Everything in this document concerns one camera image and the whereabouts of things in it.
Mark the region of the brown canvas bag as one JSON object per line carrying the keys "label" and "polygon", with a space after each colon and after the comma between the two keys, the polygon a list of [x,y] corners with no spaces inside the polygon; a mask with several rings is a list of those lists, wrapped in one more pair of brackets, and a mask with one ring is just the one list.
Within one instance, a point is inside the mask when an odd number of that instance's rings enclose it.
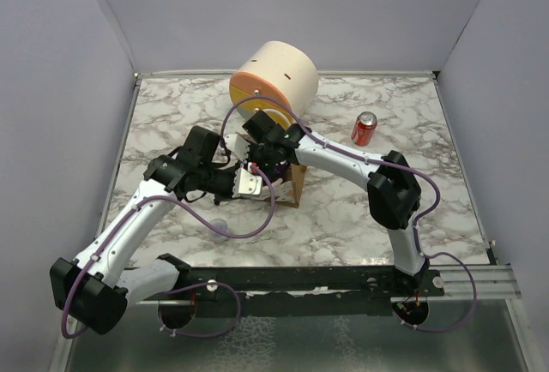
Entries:
{"label": "brown canvas bag", "polygon": [[[252,142],[248,135],[242,135],[248,142]],[[254,175],[257,175],[251,170],[249,160],[247,162],[241,162],[237,159],[239,167],[245,167],[248,171],[252,172]],[[268,176],[268,180],[271,182],[274,188],[274,199],[275,203],[284,207],[293,207],[298,208],[301,195],[303,192],[303,187],[305,183],[305,173],[307,168],[304,165],[293,165],[290,164],[290,167],[285,175],[284,179],[275,180],[274,173],[265,173]],[[265,201],[270,200],[270,193],[267,187],[267,184],[263,182],[262,184],[262,193],[258,198],[252,200]]]}

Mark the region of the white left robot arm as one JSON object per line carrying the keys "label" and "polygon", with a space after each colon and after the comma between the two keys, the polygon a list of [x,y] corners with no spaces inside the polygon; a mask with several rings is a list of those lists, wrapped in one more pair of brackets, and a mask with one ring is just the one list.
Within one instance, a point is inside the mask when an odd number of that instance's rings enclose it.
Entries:
{"label": "white left robot arm", "polygon": [[78,337],[68,319],[98,334],[111,331],[125,310],[159,293],[177,299],[190,286],[189,277],[173,257],[128,269],[132,255],[150,231],[175,206],[187,209],[187,193],[200,190],[222,200],[233,195],[236,170],[213,161],[224,138],[195,126],[183,146],[153,159],[128,204],[84,250],[70,261],[57,259],[50,279],[54,303],[62,310],[62,335]]}

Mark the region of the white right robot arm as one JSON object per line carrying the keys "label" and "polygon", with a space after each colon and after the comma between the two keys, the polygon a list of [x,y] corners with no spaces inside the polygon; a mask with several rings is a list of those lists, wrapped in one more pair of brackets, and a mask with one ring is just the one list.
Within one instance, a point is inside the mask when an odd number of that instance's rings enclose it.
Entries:
{"label": "white right robot arm", "polygon": [[367,193],[370,216],[389,235],[394,257],[394,285],[412,296],[425,285],[428,261],[413,237],[413,218],[421,188],[401,153],[373,155],[327,140],[294,123],[284,129],[264,111],[243,125],[251,138],[248,159],[269,173],[287,162],[329,172]]}

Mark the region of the purple soda can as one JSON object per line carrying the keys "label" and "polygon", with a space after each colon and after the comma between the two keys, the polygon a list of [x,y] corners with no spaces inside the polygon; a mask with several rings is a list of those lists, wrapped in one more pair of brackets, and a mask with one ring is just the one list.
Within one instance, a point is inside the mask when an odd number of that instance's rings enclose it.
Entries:
{"label": "purple soda can", "polygon": [[277,164],[274,166],[274,179],[284,179],[285,175],[287,174],[287,171],[289,169],[290,165],[288,163],[285,164]]}

